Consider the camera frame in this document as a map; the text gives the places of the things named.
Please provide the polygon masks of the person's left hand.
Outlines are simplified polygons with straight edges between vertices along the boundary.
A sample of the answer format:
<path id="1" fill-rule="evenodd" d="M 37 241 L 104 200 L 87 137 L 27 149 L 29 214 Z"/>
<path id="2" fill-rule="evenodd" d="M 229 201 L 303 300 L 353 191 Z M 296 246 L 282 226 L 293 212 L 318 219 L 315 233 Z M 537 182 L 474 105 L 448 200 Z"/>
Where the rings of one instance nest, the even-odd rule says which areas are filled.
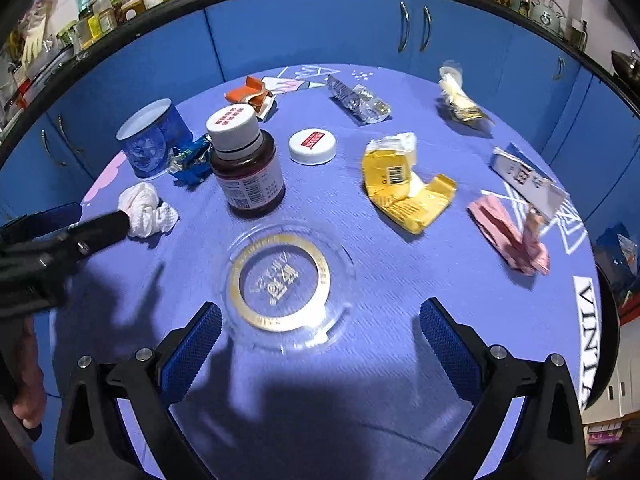
<path id="1" fill-rule="evenodd" d="M 43 387 L 43 372 L 38 364 L 37 336 L 31 316 L 22 322 L 14 356 L 20 385 L 12 403 L 13 414 L 26 429 L 35 429 L 43 420 L 47 396 Z"/>

